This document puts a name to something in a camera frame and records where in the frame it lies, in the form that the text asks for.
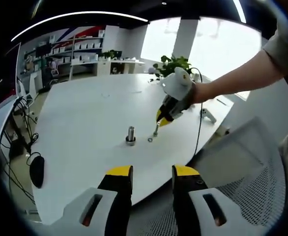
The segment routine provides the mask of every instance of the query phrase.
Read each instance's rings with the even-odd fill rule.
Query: ceiling
[[[276,29],[275,18],[255,0],[240,0],[247,24],[260,30],[269,38]],[[37,3],[39,7],[32,18]],[[232,0],[14,0],[1,6],[0,35],[3,45],[27,27],[47,18],[77,11],[110,11],[130,14],[145,19],[156,20],[180,16],[183,19],[198,19],[211,16],[240,22]],[[38,25],[18,37],[15,42],[27,42],[32,38],[54,30],[77,26],[117,25],[127,29],[147,24],[143,21],[112,15],[84,14],[68,16]]]

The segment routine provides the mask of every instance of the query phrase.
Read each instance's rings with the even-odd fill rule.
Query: floor
[[[73,77],[75,79],[81,79],[89,77],[90,75],[87,74],[79,74]],[[34,112],[33,117],[37,117],[40,114],[42,106],[47,98],[49,92],[39,94],[35,100],[35,102],[31,105],[30,110]],[[24,137],[28,138],[27,130],[23,125],[23,121],[21,117],[15,117],[15,120],[18,126],[21,129],[21,132]],[[30,127],[32,131],[35,131],[36,124],[34,122],[30,122]],[[216,142],[220,139],[219,135],[214,135],[213,138],[209,141],[207,145],[211,145],[212,143]],[[24,189],[32,194],[31,182],[29,178],[29,166],[26,164],[26,151],[20,156],[14,158],[11,163],[11,169],[15,173],[18,181],[22,184]],[[12,171],[10,171],[10,176],[15,179]],[[18,208],[20,209],[21,214],[28,220],[33,221],[41,221],[38,213],[36,212],[36,206],[31,202],[29,198],[11,181],[10,182],[10,191],[11,196]]]

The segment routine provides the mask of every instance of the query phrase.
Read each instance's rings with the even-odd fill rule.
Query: white table
[[[97,72],[97,76],[99,76],[100,74],[110,74],[110,68],[111,68],[111,63],[124,63],[124,64],[138,64],[138,65],[144,65],[145,63],[142,61],[137,61],[137,60],[104,60],[104,61],[71,61],[71,69],[70,69],[70,76],[69,76],[69,80],[72,80],[73,77],[73,68],[77,65],[89,65],[89,64],[97,64],[98,69],[97,70],[101,70],[102,68],[105,68],[106,72],[105,73],[99,73],[99,71]]]
[[[200,123],[200,105],[161,127],[149,143],[156,112],[165,94],[152,75],[123,74],[90,77],[54,85],[39,115],[38,141],[32,150],[45,158],[41,189],[33,186],[44,224],[58,220],[64,207],[90,187],[97,187],[110,168],[133,165],[132,204],[136,204],[172,177],[173,164],[192,158]],[[204,103],[216,117],[204,119],[198,151],[212,137],[233,103],[219,97]],[[125,144],[134,126],[136,144]]]

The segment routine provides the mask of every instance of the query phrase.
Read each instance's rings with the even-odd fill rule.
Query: computer mouse
[[[33,159],[29,166],[29,175],[31,182],[41,188],[44,181],[45,159],[42,156],[37,156]]]

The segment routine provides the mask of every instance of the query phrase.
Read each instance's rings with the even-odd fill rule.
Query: window
[[[141,58],[160,61],[163,55],[171,57],[179,24],[180,17],[152,21],[147,26]]]
[[[210,80],[238,68],[261,49],[261,33],[242,24],[201,17],[189,62]],[[237,95],[246,100],[249,91]]]

